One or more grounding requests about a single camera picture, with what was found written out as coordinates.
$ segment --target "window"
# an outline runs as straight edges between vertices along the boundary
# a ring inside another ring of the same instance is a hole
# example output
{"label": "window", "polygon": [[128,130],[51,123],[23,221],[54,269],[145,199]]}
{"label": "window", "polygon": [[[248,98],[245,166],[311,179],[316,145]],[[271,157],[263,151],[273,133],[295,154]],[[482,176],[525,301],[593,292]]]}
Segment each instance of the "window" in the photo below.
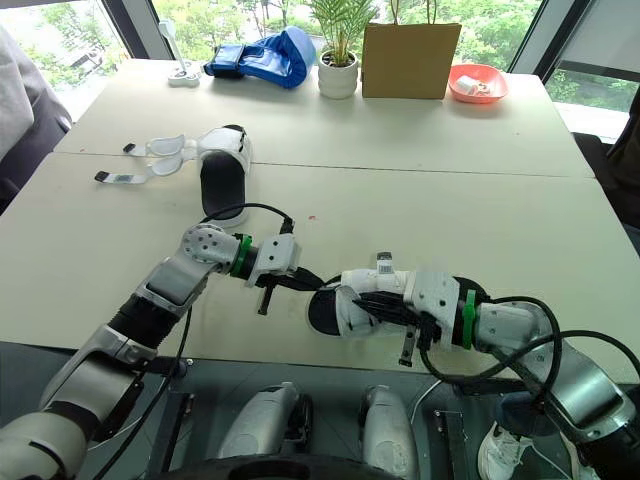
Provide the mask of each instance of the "window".
{"label": "window", "polygon": [[128,57],[99,0],[0,9],[0,23],[74,120]]}
{"label": "window", "polygon": [[604,143],[613,144],[627,124],[638,85],[629,80],[556,69],[546,88],[569,131],[591,133]]}
{"label": "window", "polygon": [[[454,63],[484,63],[506,71],[541,3],[542,0],[440,0],[437,22],[462,24]],[[426,23],[426,2],[400,2],[399,17],[401,23]]]}
{"label": "window", "polygon": [[[253,42],[286,25],[301,27],[317,48],[320,27],[305,0],[152,0],[159,18],[176,24],[178,46],[185,58],[208,61],[221,43]],[[437,21],[462,24],[455,62],[474,62],[507,70],[542,0],[439,0]],[[374,0],[377,22],[391,22],[387,0]],[[426,23],[424,0],[400,2],[401,23]],[[354,46],[362,53],[362,41]]]}
{"label": "window", "polygon": [[205,62],[223,43],[251,43],[287,25],[302,28],[322,45],[320,26],[302,0],[152,0],[158,17],[176,25],[184,58]]}

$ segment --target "green trees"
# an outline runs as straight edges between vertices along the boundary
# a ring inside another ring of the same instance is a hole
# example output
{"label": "green trees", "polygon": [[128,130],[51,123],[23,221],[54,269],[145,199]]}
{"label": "green trees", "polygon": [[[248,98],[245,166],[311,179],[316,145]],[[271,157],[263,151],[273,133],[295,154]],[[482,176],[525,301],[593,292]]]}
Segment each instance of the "green trees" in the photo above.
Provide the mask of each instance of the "green trees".
{"label": "green trees", "polygon": [[159,18],[176,25],[176,39],[184,58],[205,61],[222,43],[241,43],[247,21],[236,0],[154,0]]}
{"label": "green trees", "polygon": [[[194,61],[210,60],[215,46],[221,43],[252,41],[287,25],[299,26],[312,35],[321,34],[318,22],[309,15],[311,0],[152,1],[160,18],[175,22],[182,54]],[[462,24],[455,62],[485,63],[506,70],[541,1],[438,0],[437,21]],[[385,0],[384,4],[386,21],[391,21],[389,2]],[[77,86],[89,71],[109,75],[126,57],[115,37],[105,33],[108,30],[100,21],[99,0],[29,8],[42,17],[44,26],[59,32],[62,46],[69,52],[67,55],[59,48],[43,48],[23,37],[22,48],[54,87]],[[400,0],[399,10],[400,23],[427,22],[425,0]],[[361,54],[362,38],[352,48]],[[620,111],[627,111],[637,88],[635,82],[564,70],[557,70],[547,82],[554,101]]]}
{"label": "green trees", "polygon": [[82,83],[87,71],[74,66],[74,62],[84,56],[92,69],[102,75],[116,71],[122,52],[119,45],[103,33],[93,10],[79,12],[71,3],[57,3],[44,6],[41,11],[44,21],[60,32],[62,46],[71,52],[70,57],[61,58],[35,45],[22,47],[53,87]]}
{"label": "green trees", "polygon": [[[462,24],[456,62],[506,70],[539,7],[540,0],[440,0],[437,22]],[[392,20],[390,9],[387,17]],[[398,17],[400,23],[427,23],[427,5],[401,1]]]}

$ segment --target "green leaves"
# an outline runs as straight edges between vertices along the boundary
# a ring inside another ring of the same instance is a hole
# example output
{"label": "green leaves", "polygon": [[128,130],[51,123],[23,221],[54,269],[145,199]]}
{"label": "green leaves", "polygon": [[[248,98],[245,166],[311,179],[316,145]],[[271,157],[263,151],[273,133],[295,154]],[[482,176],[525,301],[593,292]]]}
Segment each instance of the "green leaves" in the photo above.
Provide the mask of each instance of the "green leaves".
{"label": "green leaves", "polygon": [[378,13],[372,0],[311,0],[311,14],[320,23],[322,34],[336,67],[349,64],[349,48]]}

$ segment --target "person's sleeve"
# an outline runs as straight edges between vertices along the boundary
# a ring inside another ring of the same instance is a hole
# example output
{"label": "person's sleeve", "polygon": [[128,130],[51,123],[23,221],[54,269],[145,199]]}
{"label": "person's sleeve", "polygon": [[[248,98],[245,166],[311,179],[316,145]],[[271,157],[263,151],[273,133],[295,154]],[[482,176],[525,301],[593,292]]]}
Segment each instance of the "person's sleeve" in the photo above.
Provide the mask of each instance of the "person's sleeve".
{"label": "person's sleeve", "polygon": [[14,46],[13,39],[0,26],[0,161],[34,121]]}

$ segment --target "white strap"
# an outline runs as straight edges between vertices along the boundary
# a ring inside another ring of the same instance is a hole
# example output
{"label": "white strap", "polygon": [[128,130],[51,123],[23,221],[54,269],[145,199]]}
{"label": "white strap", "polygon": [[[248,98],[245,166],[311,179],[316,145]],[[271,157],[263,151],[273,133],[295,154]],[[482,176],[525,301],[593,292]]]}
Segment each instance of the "white strap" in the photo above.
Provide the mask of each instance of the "white strap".
{"label": "white strap", "polygon": [[159,158],[147,165],[143,175],[114,174],[98,172],[95,179],[102,183],[141,184],[154,176],[166,177],[178,172],[189,160],[201,159],[211,151],[222,151],[233,156],[248,173],[253,158],[253,146],[247,134],[233,128],[214,128],[197,140],[187,139],[184,135],[167,138],[154,138],[144,146],[129,144],[125,147],[127,155]]}
{"label": "white strap", "polygon": [[234,128],[214,128],[198,138],[198,156],[202,159],[208,152],[226,152],[242,166],[245,174],[253,161],[253,145],[246,132]]}

